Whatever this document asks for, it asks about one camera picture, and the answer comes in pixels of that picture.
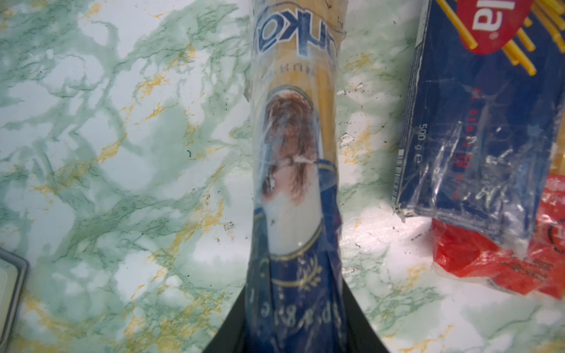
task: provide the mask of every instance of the green marble countertop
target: green marble countertop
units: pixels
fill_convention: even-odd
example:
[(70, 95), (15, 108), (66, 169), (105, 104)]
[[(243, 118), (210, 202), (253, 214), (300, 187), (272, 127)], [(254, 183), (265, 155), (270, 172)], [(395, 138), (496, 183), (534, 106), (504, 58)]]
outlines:
[[(389, 197), (421, 1), (351, 0), (344, 276), (393, 352), (565, 351), (565, 306), (442, 278)], [(245, 280), (248, 1), (0, 2), (0, 246), (30, 263), (9, 352), (200, 352)]]

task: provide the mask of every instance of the clear plastic film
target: clear plastic film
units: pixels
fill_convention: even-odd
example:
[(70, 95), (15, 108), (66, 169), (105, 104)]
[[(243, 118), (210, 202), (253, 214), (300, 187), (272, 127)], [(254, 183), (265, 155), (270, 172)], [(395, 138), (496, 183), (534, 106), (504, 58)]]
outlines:
[(525, 256), (563, 111), (565, 9), (426, 0), (393, 202)]
[(442, 274), (484, 279), (521, 295), (565, 294), (565, 121), (537, 214), (527, 256), (518, 259), (479, 233), (433, 221), (434, 261)]
[(334, 100), (346, 7), (252, 4), (249, 351), (345, 351)]

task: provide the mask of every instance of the pasta package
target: pasta package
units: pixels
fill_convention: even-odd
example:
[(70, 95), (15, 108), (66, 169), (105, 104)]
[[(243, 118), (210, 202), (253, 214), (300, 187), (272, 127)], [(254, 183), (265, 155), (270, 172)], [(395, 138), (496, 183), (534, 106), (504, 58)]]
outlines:
[(345, 352), (335, 97), (346, 0), (252, 4), (252, 352)]
[(521, 295), (565, 294), (565, 124), (537, 214), (527, 256), (518, 259), (479, 233), (433, 221), (434, 264), (440, 273), (483, 278), (485, 284)]
[(427, 0), (393, 192), (525, 256), (563, 110), (562, 0)]

